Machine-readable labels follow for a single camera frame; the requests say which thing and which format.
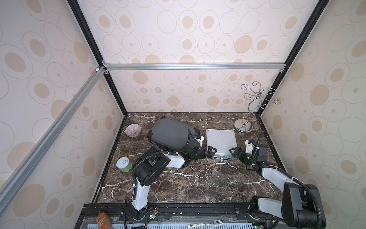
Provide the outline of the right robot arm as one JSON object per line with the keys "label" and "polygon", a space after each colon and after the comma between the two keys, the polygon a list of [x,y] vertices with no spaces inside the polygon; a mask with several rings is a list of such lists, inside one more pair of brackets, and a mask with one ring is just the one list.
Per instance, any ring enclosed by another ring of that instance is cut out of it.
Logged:
{"label": "right robot arm", "polygon": [[326,216],[317,186],[305,184],[285,170],[267,162],[267,147],[258,141],[246,141],[246,148],[231,148],[233,158],[238,159],[263,178],[269,180],[282,193],[282,200],[252,197],[248,213],[258,220],[265,214],[298,229],[324,229]]}

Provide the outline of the silver aluminium poker case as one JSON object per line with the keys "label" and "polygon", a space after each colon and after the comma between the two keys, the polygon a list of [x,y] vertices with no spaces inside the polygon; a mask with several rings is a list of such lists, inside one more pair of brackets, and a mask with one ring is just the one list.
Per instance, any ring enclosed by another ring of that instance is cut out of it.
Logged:
{"label": "silver aluminium poker case", "polygon": [[217,149],[213,157],[215,164],[230,164],[234,158],[229,149],[237,147],[234,130],[206,129],[206,146]]}

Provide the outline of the dark grey poker case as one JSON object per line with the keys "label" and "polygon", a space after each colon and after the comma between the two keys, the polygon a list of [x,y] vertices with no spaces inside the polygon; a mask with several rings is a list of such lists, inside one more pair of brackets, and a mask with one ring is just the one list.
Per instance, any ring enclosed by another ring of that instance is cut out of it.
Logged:
{"label": "dark grey poker case", "polygon": [[200,130],[188,124],[162,116],[148,131],[149,142],[160,148],[179,151],[186,146],[189,136],[200,135]]}

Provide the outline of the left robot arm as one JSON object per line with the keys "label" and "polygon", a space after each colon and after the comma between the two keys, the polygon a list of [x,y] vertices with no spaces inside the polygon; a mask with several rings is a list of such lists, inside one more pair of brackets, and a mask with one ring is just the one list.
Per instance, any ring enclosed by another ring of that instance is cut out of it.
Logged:
{"label": "left robot arm", "polygon": [[204,138],[188,134],[188,139],[181,148],[153,145],[132,166],[133,197],[131,204],[136,211],[147,207],[150,186],[158,179],[166,168],[183,169],[191,161],[212,158],[217,149],[203,147]]}

